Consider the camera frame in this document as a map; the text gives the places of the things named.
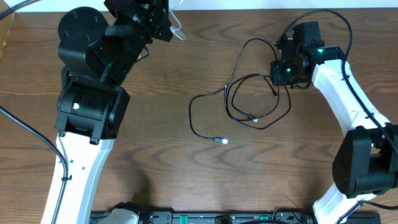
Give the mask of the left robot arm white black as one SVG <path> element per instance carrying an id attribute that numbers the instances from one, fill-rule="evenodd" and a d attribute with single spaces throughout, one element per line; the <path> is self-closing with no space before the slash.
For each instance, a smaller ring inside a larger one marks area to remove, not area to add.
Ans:
<path id="1" fill-rule="evenodd" d="M 109 24 L 92 7 L 58 25 L 64 63 L 57 101 L 57 156 L 43 223 L 88 223 L 104 163 L 129 103 L 122 84 L 154 39 L 172 39 L 167 1 L 112 1 Z"/>

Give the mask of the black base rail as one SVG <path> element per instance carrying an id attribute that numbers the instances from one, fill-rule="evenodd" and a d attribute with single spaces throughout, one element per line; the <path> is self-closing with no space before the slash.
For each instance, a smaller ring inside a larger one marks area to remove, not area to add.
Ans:
<path id="1" fill-rule="evenodd" d="M 88 223 L 104 223 L 111 212 L 103 214 L 92 213 Z M 138 223 L 154 224 L 194 224 L 194 223 L 246 223 L 254 220 L 277 220 L 286 223 L 315 223 L 309 214 L 303 212 L 290 212 L 282 209 L 276 212 L 266 213 L 176 213 L 176 212 L 141 212 Z M 381 216 L 373 212 L 353 213 L 345 222 L 341 223 L 365 223 L 381 224 Z"/>

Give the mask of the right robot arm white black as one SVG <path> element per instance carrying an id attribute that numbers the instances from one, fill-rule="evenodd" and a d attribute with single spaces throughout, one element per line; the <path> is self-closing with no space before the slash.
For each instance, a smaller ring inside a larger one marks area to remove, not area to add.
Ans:
<path id="1" fill-rule="evenodd" d="M 275 86 L 313 85 L 327 100 L 344 140 L 332 165 L 333 184 L 312 204 L 314 223 L 344 223 L 362 204 L 397 188 L 397 126 L 371 103 L 351 72 L 347 54 L 326 46 L 318 22 L 291 23 L 275 46 Z"/>

